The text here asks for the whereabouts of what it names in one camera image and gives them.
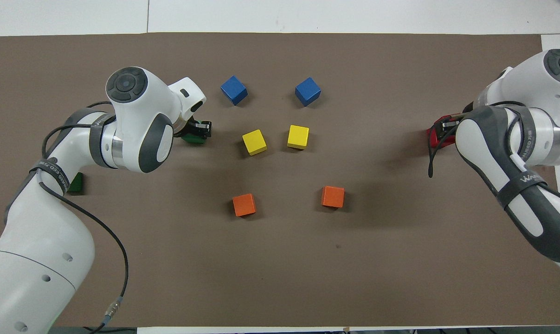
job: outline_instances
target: brown mat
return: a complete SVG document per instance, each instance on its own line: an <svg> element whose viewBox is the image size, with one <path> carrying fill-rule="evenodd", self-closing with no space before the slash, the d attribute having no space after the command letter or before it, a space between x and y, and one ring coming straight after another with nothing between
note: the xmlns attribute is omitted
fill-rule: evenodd
<svg viewBox="0 0 560 334"><path fill-rule="evenodd" d="M129 252L112 326L560 324L560 269L455 148L426 176L423 130L540 50L539 36L0 38L0 233L45 134L138 65L192 78L214 131L203 146L176 140L148 175L83 169L87 195L74 200ZM220 91L232 75L249 91L239 106ZM322 96L303 108L294 87L309 76ZM306 150L286 147L291 124L310 127ZM249 157L241 135L254 129L269 149ZM323 186L346 189L343 209L320 205ZM236 218L231 198L244 193L258 212ZM88 226L97 258L56 325L97 323L122 283L116 244Z"/></svg>

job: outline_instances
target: cube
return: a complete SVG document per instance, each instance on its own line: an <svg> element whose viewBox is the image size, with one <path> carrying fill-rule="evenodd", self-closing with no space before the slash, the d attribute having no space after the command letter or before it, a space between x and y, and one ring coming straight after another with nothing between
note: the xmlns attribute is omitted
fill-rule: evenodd
<svg viewBox="0 0 560 334"><path fill-rule="evenodd" d="M297 85L295 92L296 97L303 103L303 106L308 106L311 102L315 101L321 95L321 89L315 81L309 77L307 80Z"/></svg>
<svg viewBox="0 0 560 334"><path fill-rule="evenodd" d="M84 174L78 173L70 183L68 194L81 194L84 191Z"/></svg>
<svg viewBox="0 0 560 334"><path fill-rule="evenodd" d="M220 88L235 106L247 96L245 85L236 76L231 76Z"/></svg>
<svg viewBox="0 0 560 334"><path fill-rule="evenodd" d="M259 129L243 135L243 141L245 142L246 150L249 152L249 155L260 154L267 150L267 145Z"/></svg>
<svg viewBox="0 0 560 334"><path fill-rule="evenodd" d="M344 188L337 186L324 186L321 195L321 204L328 207L344 206Z"/></svg>
<svg viewBox="0 0 560 334"><path fill-rule="evenodd" d="M235 215L237 217L246 216L256 213L255 199L253 194L244 194L232 198L232 205L235 207Z"/></svg>
<svg viewBox="0 0 560 334"><path fill-rule="evenodd" d="M307 148L307 141L309 140L309 128L299 127L298 125L291 125L288 132L288 147L300 148L304 150Z"/></svg>

